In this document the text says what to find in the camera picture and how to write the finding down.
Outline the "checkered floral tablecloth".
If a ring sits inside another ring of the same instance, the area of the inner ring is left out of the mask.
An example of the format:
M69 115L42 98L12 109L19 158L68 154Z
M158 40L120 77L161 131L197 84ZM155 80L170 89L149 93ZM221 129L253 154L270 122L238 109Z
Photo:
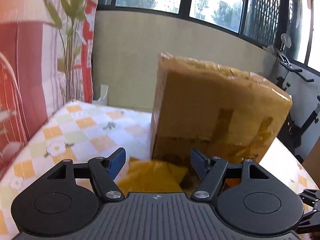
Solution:
M100 201L89 179L72 175L71 164L118 148L126 161L116 185L131 157L158 160L150 154L151 118L81 101L61 107L1 180L1 239L299 239L296 228L312 207L298 194L317 189L292 187L300 167L285 147L272 148L276 138L240 179L226 180L216 201L191 199L201 183L191 162L181 192L130 192L120 201Z

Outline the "red patterned backdrop curtain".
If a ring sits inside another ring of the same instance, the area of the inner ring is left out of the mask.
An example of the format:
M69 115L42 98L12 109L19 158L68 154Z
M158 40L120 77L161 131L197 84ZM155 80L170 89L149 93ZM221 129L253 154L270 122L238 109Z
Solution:
M51 0L62 13L60 0ZM78 30L86 41L76 58L76 99L92 102L92 50L98 0L86 0L86 20ZM1 174L24 146L65 103L58 29L43 0L1 0Z

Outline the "cardboard box with panda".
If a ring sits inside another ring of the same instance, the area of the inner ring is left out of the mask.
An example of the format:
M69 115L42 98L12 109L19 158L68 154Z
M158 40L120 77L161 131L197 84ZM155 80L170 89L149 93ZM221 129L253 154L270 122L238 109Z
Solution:
M260 162L291 107L287 92L253 72L162 52L151 157L189 166L196 149L234 164Z

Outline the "window with black frame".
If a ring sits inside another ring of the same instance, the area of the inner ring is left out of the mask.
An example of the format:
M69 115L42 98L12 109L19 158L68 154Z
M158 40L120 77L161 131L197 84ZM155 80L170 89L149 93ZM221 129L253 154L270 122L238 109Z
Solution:
M319 71L319 0L98 0L98 8L169 14L273 46Z

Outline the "green bamboo plant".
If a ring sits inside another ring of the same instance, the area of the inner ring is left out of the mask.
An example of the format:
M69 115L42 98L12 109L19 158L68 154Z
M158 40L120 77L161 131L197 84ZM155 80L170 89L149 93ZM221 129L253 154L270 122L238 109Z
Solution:
M60 92L64 102L76 99L78 78L75 70L76 58L81 52L81 46L86 41L79 33L80 23L86 20L86 0L60 0L62 13L59 13L51 0L43 0L53 27L58 29L62 44L62 56L57 59L57 70L64 80L60 83Z

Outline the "black exercise bike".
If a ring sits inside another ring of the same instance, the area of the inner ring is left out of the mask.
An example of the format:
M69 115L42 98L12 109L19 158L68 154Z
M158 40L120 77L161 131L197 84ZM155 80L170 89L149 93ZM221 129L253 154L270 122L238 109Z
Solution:
M274 64L264 75L293 101L277 138L303 163L319 137L319 77L292 64L285 52L273 45L263 50Z

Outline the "yellow-brown snack bag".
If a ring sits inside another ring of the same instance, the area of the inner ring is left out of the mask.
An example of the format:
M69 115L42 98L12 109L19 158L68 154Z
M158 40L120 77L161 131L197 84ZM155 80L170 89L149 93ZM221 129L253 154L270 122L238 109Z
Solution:
M181 192L180 183L187 173L187 167L160 160L139 160L131 157L127 172L121 176L117 185L125 196L130 192Z

